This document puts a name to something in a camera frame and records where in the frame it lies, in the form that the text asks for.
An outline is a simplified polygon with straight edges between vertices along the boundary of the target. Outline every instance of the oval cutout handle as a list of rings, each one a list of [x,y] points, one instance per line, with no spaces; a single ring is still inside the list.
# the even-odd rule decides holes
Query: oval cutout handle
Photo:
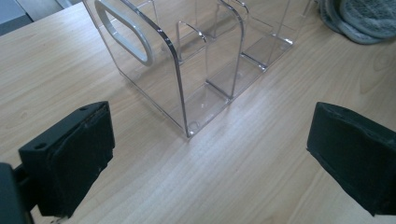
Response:
[[[120,13],[116,8],[111,6],[106,0],[95,0],[95,7],[103,25],[106,27],[106,29],[111,34],[111,36],[117,41],[117,43],[119,43],[124,49],[126,49],[129,53],[131,53],[143,65],[151,66],[154,61],[151,47],[149,45],[149,42],[143,35],[143,33],[140,32],[137,25],[135,25],[134,22],[128,19],[126,16],[122,15],[122,13]],[[139,38],[140,42],[142,43],[146,54],[142,52],[142,50],[134,46],[130,41],[128,41],[124,36],[122,36],[116,30],[116,28],[114,28],[113,24],[111,23],[106,13],[112,15],[114,18],[122,22],[125,26],[127,26],[136,34],[137,38]]]

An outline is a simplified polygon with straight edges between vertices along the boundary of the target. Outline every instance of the crumpled cloth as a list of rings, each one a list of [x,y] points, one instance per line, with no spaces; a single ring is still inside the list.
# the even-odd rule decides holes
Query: crumpled cloth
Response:
[[[333,31],[359,44],[396,36],[396,0],[317,0],[320,17]]]

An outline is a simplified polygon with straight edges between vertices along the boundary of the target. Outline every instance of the wood grain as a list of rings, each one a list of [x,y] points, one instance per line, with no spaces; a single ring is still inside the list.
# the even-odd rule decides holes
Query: wood grain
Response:
[[[114,158],[66,223],[395,223],[305,150],[317,101],[396,130],[396,43],[354,44],[316,11],[298,43],[190,141],[122,77],[82,4],[0,37],[0,161],[110,102]],[[49,223],[35,208],[36,223]]]

